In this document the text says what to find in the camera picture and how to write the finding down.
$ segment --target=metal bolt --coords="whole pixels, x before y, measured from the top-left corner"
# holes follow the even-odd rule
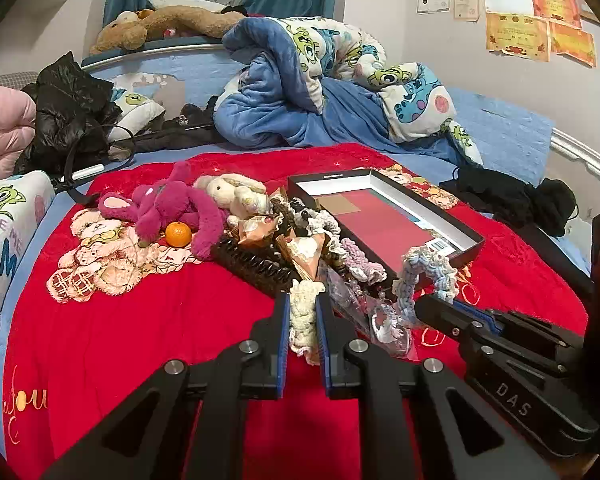
[[[245,354],[253,354],[254,352],[258,351],[260,345],[258,345],[258,342],[254,341],[253,339],[245,339],[238,345],[238,348]]]
[[[184,371],[184,363],[179,359],[172,359],[164,364],[164,371],[169,375],[178,375]]]
[[[442,361],[439,359],[436,359],[435,357],[430,357],[429,359],[424,359],[424,362],[422,363],[422,365],[424,366],[424,369],[427,372],[431,372],[432,374],[437,374],[438,372],[441,372],[442,368],[445,367],[445,365],[442,364]]]
[[[352,339],[349,341],[349,348],[357,354],[362,354],[362,352],[369,350],[369,343],[364,339]]]

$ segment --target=white wall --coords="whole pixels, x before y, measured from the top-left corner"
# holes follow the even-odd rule
[[[594,36],[598,68],[552,56],[549,63],[489,53],[485,48],[484,0],[477,23],[451,12],[417,15],[407,0],[402,60],[428,65],[449,85],[521,105],[555,121],[555,126],[600,152],[600,26],[583,20]],[[600,184],[579,163],[552,153],[547,175],[576,193],[580,214],[600,211]]]
[[[18,0],[0,24],[0,74],[39,71],[69,50],[80,63],[102,28],[105,0],[67,0],[31,15]]]
[[[344,22],[375,37],[393,64],[403,61],[406,12],[406,0],[345,0]]]

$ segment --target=barcode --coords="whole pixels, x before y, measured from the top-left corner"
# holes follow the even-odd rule
[[[442,256],[448,256],[453,253],[455,249],[446,242],[444,238],[434,238],[427,242],[427,247],[433,251],[439,252]]]

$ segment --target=cream stuffed bunny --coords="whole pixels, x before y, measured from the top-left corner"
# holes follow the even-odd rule
[[[204,189],[216,201],[218,207],[231,212],[227,219],[229,225],[236,225],[238,220],[269,212],[269,198],[264,184],[241,174],[203,175],[193,186]]]

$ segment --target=tangerine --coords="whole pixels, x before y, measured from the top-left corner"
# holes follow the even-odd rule
[[[185,247],[191,237],[191,229],[182,222],[171,222],[164,230],[164,239],[171,247]]]

